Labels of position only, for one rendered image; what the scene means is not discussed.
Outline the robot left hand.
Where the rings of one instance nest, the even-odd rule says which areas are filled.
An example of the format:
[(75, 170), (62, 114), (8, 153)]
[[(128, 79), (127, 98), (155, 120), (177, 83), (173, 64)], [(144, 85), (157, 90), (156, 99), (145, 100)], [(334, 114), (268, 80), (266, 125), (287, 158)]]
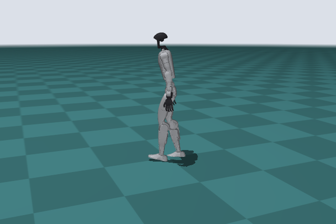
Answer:
[[(172, 106), (172, 95), (173, 95), (173, 93), (171, 92), (171, 96), (170, 97), (167, 97), (166, 96), (166, 100), (165, 100), (165, 102), (164, 102), (164, 104), (163, 104), (163, 106), (165, 107), (165, 109), (166, 109), (166, 111), (168, 110), (169, 111), (169, 109), (170, 109), (170, 111), (171, 111), (171, 108), (172, 108), (172, 110), (173, 110), (173, 106)], [(165, 106), (166, 105), (166, 106)], [(169, 112), (170, 112), (169, 111)], [(174, 111), (174, 110), (173, 110)]]

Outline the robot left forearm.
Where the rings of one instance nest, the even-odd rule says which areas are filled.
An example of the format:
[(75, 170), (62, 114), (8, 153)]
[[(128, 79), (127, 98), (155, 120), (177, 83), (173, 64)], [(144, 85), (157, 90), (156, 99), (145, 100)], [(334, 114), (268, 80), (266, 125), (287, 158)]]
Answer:
[(165, 82), (166, 82), (166, 95), (167, 97), (170, 97), (171, 96), (171, 92), (173, 91), (173, 88), (172, 88), (172, 76), (170, 74), (170, 72), (166, 72), (165, 73)]

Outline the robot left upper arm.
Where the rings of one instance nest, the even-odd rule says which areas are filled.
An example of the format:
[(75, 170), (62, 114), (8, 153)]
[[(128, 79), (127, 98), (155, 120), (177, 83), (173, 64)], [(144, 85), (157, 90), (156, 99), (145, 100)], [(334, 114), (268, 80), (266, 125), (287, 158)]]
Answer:
[[(166, 72), (170, 72), (171, 76), (172, 76), (172, 71), (171, 71), (171, 67), (170, 67), (170, 62), (169, 62), (169, 56), (167, 52), (162, 52), (160, 54), (160, 58), (162, 60), (163, 63), (163, 67), (166, 70)], [(164, 77), (165, 77), (165, 73), (164, 73)]]

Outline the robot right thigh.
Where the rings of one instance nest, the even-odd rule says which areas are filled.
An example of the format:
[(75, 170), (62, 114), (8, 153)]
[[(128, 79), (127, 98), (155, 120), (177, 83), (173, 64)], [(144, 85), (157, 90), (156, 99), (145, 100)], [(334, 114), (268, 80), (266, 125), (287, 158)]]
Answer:
[[(175, 98), (174, 98), (174, 100), (175, 100)], [(173, 104), (172, 104), (172, 106), (173, 106)], [(170, 109), (169, 109), (169, 111), (170, 111)], [(170, 125), (171, 129), (176, 129), (178, 127), (178, 122), (176, 120), (173, 120), (172, 116), (173, 116), (173, 110), (171, 108), (171, 111), (168, 112), (167, 117), (165, 119), (166, 119), (167, 123)]]

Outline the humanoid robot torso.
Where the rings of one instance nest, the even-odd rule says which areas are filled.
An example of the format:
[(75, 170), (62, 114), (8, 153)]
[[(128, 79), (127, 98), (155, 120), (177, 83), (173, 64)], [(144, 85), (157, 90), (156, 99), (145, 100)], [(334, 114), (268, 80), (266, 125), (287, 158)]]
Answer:
[[(162, 63), (162, 60), (160, 58), (160, 54), (162, 52), (167, 52), (168, 53), (168, 56), (169, 56), (169, 62), (170, 62), (170, 67), (171, 67), (171, 71), (172, 71), (172, 79), (175, 78), (175, 72), (174, 72), (174, 65), (173, 65), (173, 58), (172, 58), (172, 54), (170, 52), (170, 50), (164, 50), (162, 49), (160, 52), (159, 52), (159, 55), (158, 55), (158, 64), (160, 66), (160, 69), (161, 69), (161, 73), (162, 73), (162, 76), (163, 76), (163, 79), (166, 80), (166, 78), (164, 77), (164, 73), (166, 72), (166, 70), (164, 69), (163, 67), (163, 63)], [(174, 82), (172, 82), (172, 88), (173, 88), (173, 93), (174, 93), (174, 96), (176, 97), (177, 95), (177, 91), (176, 91), (176, 86), (174, 84)], [(166, 93), (166, 88), (165, 88), (165, 93)]]

